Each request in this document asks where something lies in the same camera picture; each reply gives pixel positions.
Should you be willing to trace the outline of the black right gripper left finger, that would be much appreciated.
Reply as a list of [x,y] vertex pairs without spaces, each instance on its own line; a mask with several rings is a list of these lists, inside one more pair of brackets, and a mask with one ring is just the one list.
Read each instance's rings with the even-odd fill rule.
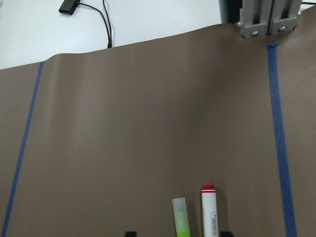
[[137,232],[136,231],[125,232],[124,237],[137,237]]

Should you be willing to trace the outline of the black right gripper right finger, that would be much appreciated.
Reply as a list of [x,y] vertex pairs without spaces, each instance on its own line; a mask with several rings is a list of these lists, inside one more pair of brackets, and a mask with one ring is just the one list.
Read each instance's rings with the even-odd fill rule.
[[220,237],[233,237],[233,233],[230,231],[221,231]]

